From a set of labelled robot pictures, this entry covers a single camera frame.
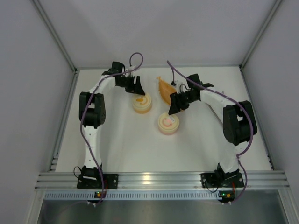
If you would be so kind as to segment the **cream lid orange handle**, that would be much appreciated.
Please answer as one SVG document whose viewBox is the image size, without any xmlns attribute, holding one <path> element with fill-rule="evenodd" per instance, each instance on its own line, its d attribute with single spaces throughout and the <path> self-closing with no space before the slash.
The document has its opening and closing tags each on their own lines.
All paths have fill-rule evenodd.
<svg viewBox="0 0 299 224">
<path fill-rule="evenodd" d="M 149 94 L 137 95 L 132 97 L 132 106 L 137 111 L 146 111 L 152 106 L 152 98 Z"/>
</svg>

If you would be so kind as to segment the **orange round lunch box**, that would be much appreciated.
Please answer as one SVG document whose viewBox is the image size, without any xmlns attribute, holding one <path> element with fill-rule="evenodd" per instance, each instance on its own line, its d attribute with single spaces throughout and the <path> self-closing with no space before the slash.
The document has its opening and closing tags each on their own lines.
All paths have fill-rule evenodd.
<svg viewBox="0 0 299 224">
<path fill-rule="evenodd" d="M 133 98 L 132 107 L 137 113 L 147 113 L 152 108 L 152 100 L 144 97 Z"/>
</svg>

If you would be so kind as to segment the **cream lid pink handle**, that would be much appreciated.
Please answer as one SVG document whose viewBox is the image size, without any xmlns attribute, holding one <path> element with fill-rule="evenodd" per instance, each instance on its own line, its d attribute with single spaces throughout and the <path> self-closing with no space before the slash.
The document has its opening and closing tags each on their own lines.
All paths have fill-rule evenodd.
<svg viewBox="0 0 299 224">
<path fill-rule="evenodd" d="M 176 115 L 169 115 L 168 113 L 162 113 L 158 118 L 158 124 L 162 123 L 165 126 L 169 124 L 174 124 L 179 126 L 179 118 Z"/>
</svg>

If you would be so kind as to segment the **pink round lunch box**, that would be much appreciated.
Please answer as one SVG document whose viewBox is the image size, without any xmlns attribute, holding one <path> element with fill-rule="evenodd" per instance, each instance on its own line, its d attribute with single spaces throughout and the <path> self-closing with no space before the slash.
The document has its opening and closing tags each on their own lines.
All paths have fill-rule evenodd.
<svg viewBox="0 0 299 224">
<path fill-rule="evenodd" d="M 174 124 L 164 125 L 162 123 L 158 124 L 159 131 L 164 135 L 173 135 L 177 130 L 179 126 Z"/>
</svg>

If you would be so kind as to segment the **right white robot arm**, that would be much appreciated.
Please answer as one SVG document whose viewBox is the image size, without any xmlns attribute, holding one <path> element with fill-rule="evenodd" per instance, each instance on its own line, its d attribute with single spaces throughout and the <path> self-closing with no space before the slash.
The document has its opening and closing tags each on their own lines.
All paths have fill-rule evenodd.
<svg viewBox="0 0 299 224">
<path fill-rule="evenodd" d="M 247 176 L 241 175 L 244 169 L 240 157 L 250 148 L 253 137 L 257 133 L 256 120 L 252 104 L 236 101 L 217 91 L 213 84 L 203 83 L 198 74 L 185 78 L 187 88 L 178 80 L 170 83 L 169 115 L 177 114 L 189 108 L 193 102 L 202 102 L 209 106 L 222 124 L 222 132 L 226 144 L 220 148 L 220 162 L 212 173 L 205 173 L 202 185 L 210 192 L 219 188 L 245 188 Z"/>
</svg>

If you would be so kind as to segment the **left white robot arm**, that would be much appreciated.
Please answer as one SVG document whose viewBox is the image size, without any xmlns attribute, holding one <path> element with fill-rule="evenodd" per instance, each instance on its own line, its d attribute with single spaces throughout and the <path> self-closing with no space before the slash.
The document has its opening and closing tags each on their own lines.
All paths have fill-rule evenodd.
<svg viewBox="0 0 299 224">
<path fill-rule="evenodd" d="M 104 189 L 107 180 L 102 171 L 99 134 L 106 120 L 104 95 L 114 87 L 124 88 L 127 93 L 145 95 L 139 76 L 132 73 L 140 68 L 130 66 L 127 70 L 120 62 L 112 62 L 112 67 L 104 71 L 97 84 L 79 95 L 80 133 L 85 142 L 85 161 L 78 176 L 78 189 Z"/>
</svg>

